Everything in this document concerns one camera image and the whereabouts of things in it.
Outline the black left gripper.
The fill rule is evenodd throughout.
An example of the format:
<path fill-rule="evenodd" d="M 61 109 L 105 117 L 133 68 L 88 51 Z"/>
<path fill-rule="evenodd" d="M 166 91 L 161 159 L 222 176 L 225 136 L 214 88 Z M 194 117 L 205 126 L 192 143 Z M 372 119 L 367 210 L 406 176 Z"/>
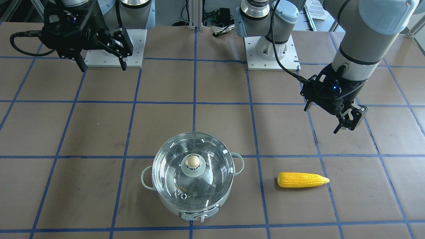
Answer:
<path fill-rule="evenodd" d="M 313 75 L 302 85 L 300 94 L 305 99 L 304 112 L 308 112 L 316 103 L 331 115 L 336 115 L 339 123 L 334 134 L 342 129 L 355 130 L 363 121 L 368 107 L 354 104 L 355 97 L 366 83 L 343 77 L 348 70 L 348 64 L 343 64 L 334 70 L 331 64 L 318 75 Z"/>

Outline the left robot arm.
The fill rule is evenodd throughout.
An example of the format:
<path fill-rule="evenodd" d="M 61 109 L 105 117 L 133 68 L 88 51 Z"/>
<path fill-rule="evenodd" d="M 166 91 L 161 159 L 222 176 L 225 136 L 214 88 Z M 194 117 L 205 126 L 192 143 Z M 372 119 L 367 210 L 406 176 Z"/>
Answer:
<path fill-rule="evenodd" d="M 235 10 L 240 37 L 260 37 L 257 52 L 302 83 L 309 110 L 316 103 L 338 118 L 340 129 L 355 130 L 368 108 L 355 98 L 412 15 L 424 12 L 423 0 L 322 0 L 323 8 L 345 31 L 333 61 L 306 79 L 282 63 L 284 47 L 297 22 L 298 8 L 287 0 L 243 0 Z"/>

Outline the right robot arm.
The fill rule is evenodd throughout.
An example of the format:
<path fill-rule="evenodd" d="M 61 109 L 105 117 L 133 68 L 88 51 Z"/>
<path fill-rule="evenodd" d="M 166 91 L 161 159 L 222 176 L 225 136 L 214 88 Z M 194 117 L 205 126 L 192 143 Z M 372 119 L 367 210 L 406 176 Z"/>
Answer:
<path fill-rule="evenodd" d="M 101 64 L 125 71 L 132 56 L 142 56 L 136 48 L 141 38 L 129 32 L 154 28 L 155 14 L 153 0 L 49 0 L 39 39 L 82 72 L 88 68 L 83 50 L 104 52 Z"/>

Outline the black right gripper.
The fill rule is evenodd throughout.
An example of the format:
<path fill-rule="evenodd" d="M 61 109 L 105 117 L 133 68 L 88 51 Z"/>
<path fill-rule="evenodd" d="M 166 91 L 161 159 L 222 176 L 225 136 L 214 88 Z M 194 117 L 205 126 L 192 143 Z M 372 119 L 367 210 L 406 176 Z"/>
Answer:
<path fill-rule="evenodd" d="M 124 60 L 133 54 L 129 33 L 126 29 L 117 29 L 110 34 L 97 0 L 49 0 L 43 16 L 40 41 L 56 50 L 61 58 L 76 62 L 81 72 L 88 68 L 81 51 L 96 49 L 116 56 L 126 71 Z"/>

